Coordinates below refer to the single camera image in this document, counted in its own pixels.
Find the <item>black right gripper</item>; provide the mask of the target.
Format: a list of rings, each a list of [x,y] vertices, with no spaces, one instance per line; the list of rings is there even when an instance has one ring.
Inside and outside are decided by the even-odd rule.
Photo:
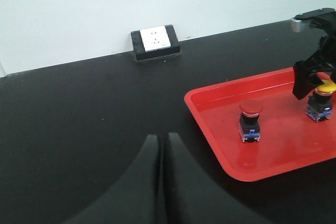
[[[313,89],[323,85],[317,73],[335,70],[335,9],[320,8],[300,13],[290,23],[292,31],[296,33],[307,27],[325,32],[320,38],[318,50],[307,60],[298,61],[293,66],[295,82],[292,93],[301,100]]]

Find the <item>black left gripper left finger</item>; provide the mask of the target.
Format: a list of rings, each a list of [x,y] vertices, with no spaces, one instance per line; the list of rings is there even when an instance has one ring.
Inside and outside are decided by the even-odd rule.
[[[97,200],[64,223],[167,223],[161,186],[162,145],[155,134]]]

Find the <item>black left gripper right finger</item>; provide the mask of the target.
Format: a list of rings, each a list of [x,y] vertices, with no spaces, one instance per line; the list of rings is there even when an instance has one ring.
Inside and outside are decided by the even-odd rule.
[[[178,133],[163,147],[163,191],[169,223],[269,223],[214,182]]]

